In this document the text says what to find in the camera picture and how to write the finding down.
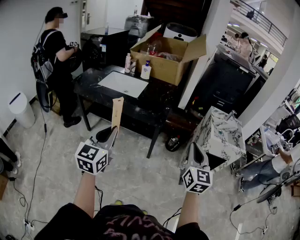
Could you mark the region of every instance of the black pants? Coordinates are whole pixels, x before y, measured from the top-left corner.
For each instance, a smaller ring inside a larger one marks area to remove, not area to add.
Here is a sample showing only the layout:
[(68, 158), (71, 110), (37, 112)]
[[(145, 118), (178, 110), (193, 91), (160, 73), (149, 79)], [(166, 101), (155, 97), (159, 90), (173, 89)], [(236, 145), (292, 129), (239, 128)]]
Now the black pants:
[[(0, 138), (0, 152), (3, 153), (5, 156), (7, 156), (14, 163), (18, 160), (17, 156), (6, 145), (6, 143), (3, 141), (2, 138)], [(4, 170), (9, 171), (9, 172), (13, 170), (14, 167), (9, 162), (5, 161), (4, 159), (2, 160), (2, 162), (3, 162), (3, 165), (4, 165)]]
[(60, 101), (60, 112), (64, 122), (71, 121), (72, 114), (77, 107), (76, 94), (73, 92), (72, 75), (70, 73), (56, 73), (49, 80), (50, 89), (54, 90)]

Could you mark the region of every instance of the table leg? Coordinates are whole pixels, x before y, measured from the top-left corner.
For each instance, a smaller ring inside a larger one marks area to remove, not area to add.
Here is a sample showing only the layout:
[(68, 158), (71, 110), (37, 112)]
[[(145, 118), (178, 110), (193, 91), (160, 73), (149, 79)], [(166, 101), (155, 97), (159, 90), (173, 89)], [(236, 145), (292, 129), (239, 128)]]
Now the table leg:
[(85, 126), (86, 126), (87, 130), (90, 131), (90, 123), (89, 123), (88, 117), (86, 115), (86, 111), (84, 109), (83, 98), (78, 94), (77, 94), (77, 98), (78, 98), (78, 103), (80, 105), (82, 117), (85, 122)]
[(151, 144), (150, 144), (150, 147), (149, 147), (149, 151), (148, 151), (148, 154), (147, 154), (147, 158), (150, 158), (150, 156), (151, 156), (151, 152), (152, 152), (154, 144), (155, 144), (155, 142), (156, 142), (156, 140), (158, 138), (160, 129), (161, 129), (160, 126), (155, 127), (154, 134), (153, 134), (153, 137), (152, 137), (152, 141), (151, 141)]

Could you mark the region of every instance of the balcony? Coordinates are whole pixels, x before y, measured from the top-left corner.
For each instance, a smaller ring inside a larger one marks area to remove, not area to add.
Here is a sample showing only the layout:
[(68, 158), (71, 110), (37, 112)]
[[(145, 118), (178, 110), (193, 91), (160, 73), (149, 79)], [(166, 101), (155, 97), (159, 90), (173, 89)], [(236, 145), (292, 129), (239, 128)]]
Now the balcony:
[(263, 30), (270, 34), (280, 46), (285, 46), (287, 37), (264, 15), (241, 0), (231, 0), (231, 3), (235, 6), (233, 9), (234, 11), (244, 15), (249, 20), (259, 25)]

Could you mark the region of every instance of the black shirt with print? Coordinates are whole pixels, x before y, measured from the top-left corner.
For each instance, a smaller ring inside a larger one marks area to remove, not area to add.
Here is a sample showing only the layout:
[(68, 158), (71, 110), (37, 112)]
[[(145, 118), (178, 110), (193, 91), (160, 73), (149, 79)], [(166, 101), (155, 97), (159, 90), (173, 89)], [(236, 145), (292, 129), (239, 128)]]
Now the black shirt with print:
[(63, 206), (35, 240), (208, 240), (197, 223), (175, 233), (134, 205), (105, 206), (92, 219), (74, 204)]

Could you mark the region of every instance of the white appliance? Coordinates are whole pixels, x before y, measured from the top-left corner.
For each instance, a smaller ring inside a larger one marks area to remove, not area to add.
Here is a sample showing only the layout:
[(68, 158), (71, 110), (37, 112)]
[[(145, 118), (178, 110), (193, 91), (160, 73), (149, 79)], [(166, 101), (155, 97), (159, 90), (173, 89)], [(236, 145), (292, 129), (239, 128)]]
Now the white appliance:
[(174, 22), (168, 23), (164, 32), (165, 38), (174, 38), (185, 42), (193, 41), (197, 35), (195, 29)]

